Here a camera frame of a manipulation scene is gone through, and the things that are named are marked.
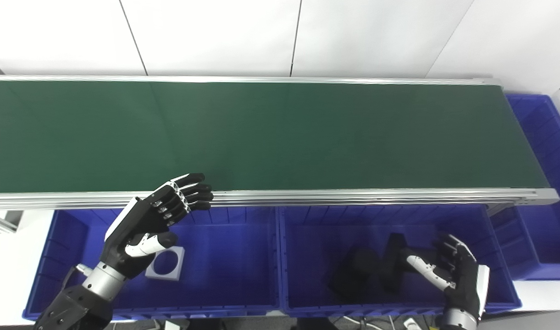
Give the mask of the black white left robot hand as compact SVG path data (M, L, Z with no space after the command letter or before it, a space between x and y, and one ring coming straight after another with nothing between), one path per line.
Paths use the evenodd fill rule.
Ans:
M173 178L145 198L134 197L105 235L100 268L133 279L171 248L177 235L169 227L196 210L208 210L212 188L203 173Z

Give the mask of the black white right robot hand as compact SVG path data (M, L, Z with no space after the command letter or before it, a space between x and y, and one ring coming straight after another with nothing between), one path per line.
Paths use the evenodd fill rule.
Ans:
M490 268L479 264L468 246L454 235L442 234L433 244L441 257L439 263L408 247L401 251L401 259L443 291L445 315L461 314L478 324L487 302Z

